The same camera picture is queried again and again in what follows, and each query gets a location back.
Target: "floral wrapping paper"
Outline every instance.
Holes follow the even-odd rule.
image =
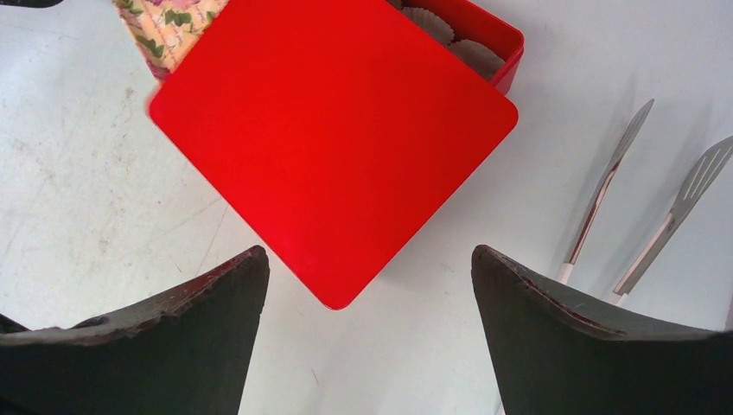
[[[158,80],[178,66],[227,0],[113,0]]]

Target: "white surface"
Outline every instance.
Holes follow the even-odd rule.
[[[656,98],[570,281],[606,297],[692,163],[733,134],[733,3],[481,5],[526,36],[510,93],[519,125],[346,310],[326,310],[271,255],[242,413],[493,411],[473,248],[488,244],[556,275],[618,137]],[[154,80],[110,4],[0,7],[0,57],[1,313],[33,329],[69,326],[259,243],[146,118]],[[190,105],[181,110],[195,117]],[[628,309],[723,327],[733,294],[731,187],[733,166]]]

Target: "dark green object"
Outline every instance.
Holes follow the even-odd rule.
[[[18,6],[31,9],[45,9],[55,6],[63,0],[0,0],[0,6]]]
[[[472,261],[507,415],[733,413],[730,332],[615,307],[487,246]]]
[[[0,414],[236,414],[269,278],[255,246],[74,329],[0,316]]]

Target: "slotted spatula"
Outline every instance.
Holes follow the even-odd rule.
[[[682,221],[698,203],[705,190],[723,170],[730,156],[733,156],[733,136],[710,147],[692,166],[659,230],[614,288],[612,302],[616,305],[623,304],[628,293],[636,286],[641,276],[644,275],[644,272],[682,224]]]
[[[631,122],[628,123],[628,126],[626,127],[623,136],[621,136],[621,140],[619,140],[619,143],[616,145],[614,154],[613,156],[611,156],[609,164],[603,171],[601,179],[596,185],[596,190],[593,192],[593,196],[590,198],[588,206],[585,208],[585,213],[583,214],[583,218],[578,225],[575,238],[573,239],[573,245],[570,247],[570,250],[565,256],[565,261],[560,266],[558,276],[555,278],[558,282],[562,284],[568,284],[568,280],[570,279],[570,275],[577,261],[577,257],[580,255],[580,250],[581,248],[583,248],[585,238],[588,236],[590,225],[593,224],[593,220],[596,218],[598,208],[601,206],[603,197],[606,195],[606,191],[609,189],[611,180],[614,178],[614,175],[618,170],[619,165],[621,165],[621,160],[623,160],[623,157],[626,155],[628,148],[631,147],[631,143],[633,143],[636,136],[639,135],[639,130],[641,130],[641,127],[644,125],[644,121],[647,120],[647,116],[652,110],[653,104],[654,100],[650,99],[636,113],[636,115],[631,118]],[[504,405],[501,402],[499,403],[499,409],[496,410],[496,415],[505,415]]]

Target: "red lid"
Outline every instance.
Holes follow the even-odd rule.
[[[385,0],[232,0],[150,116],[333,309],[517,122]]]

